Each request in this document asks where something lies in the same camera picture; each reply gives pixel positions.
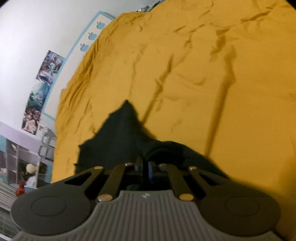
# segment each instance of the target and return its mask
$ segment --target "yellow bed sheet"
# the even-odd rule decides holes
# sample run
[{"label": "yellow bed sheet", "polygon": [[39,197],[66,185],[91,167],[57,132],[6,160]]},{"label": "yellow bed sheet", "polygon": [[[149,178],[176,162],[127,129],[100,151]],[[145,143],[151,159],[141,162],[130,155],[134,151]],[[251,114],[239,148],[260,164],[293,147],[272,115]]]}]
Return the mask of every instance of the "yellow bed sheet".
[{"label": "yellow bed sheet", "polygon": [[122,14],[62,94],[52,180],[128,99],[157,139],[209,156],[280,203],[296,235],[296,12],[284,0],[166,0]]}]

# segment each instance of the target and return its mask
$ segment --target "poster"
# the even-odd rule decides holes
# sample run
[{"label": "poster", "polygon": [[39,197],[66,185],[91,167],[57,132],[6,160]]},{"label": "poster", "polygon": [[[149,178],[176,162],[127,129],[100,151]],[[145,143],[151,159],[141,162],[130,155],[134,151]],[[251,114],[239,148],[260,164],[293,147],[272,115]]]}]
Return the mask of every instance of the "poster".
[{"label": "poster", "polygon": [[48,51],[36,76],[22,119],[22,130],[36,135],[41,111],[50,87],[57,77],[64,58]]}]

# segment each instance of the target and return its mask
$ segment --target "black cloth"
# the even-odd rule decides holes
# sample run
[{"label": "black cloth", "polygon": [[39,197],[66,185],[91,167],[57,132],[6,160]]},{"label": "black cloth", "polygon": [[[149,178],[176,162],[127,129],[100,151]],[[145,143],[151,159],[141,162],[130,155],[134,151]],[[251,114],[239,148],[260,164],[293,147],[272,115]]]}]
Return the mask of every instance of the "black cloth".
[{"label": "black cloth", "polygon": [[119,164],[135,162],[138,156],[156,164],[174,164],[181,170],[196,166],[227,177],[208,159],[187,146],[172,141],[161,142],[143,133],[136,112],[127,100],[109,115],[93,139],[80,146],[76,173],[95,166],[110,170]]}]

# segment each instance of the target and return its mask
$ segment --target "gold screw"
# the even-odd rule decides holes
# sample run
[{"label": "gold screw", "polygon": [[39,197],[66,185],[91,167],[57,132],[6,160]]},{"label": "gold screw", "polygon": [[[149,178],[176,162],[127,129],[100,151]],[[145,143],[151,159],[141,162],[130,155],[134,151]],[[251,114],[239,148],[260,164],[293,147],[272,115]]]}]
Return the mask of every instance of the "gold screw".
[{"label": "gold screw", "polygon": [[183,193],[179,196],[179,199],[182,201],[192,201],[194,196],[189,193]]},{"label": "gold screw", "polygon": [[113,197],[110,194],[102,194],[98,196],[98,200],[100,202],[109,202],[113,199]]}]

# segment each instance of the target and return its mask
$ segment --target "apple-shaped cutout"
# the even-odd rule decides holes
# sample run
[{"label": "apple-shaped cutout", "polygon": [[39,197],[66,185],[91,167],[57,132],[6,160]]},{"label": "apple-shaped cutout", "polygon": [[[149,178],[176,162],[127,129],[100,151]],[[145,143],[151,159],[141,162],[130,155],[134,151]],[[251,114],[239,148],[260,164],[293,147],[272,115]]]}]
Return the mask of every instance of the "apple-shaped cutout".
[{"label": "apple-shaped cutout", "polygon": [[97,22],[97,26],[96,26],[96,28],[97,29],[103,29],[104,27],[105,27],[105,24],[104,23],[102,23],[102,22]]},{"label": "apple-shaped cutout", "polygon": [[80,50],[82,51],[82,52],[85,52],[85,51],[87,51],[88,50],[88,48],[89,48],[89,46],[88,45],[86,45],[86,44],[80,44]]},{"label": "apple-shaped cutout", "polygon": [[97,37],[96,34],[94,34],[93,32],[89,33],[89,40],[95,40]]}]

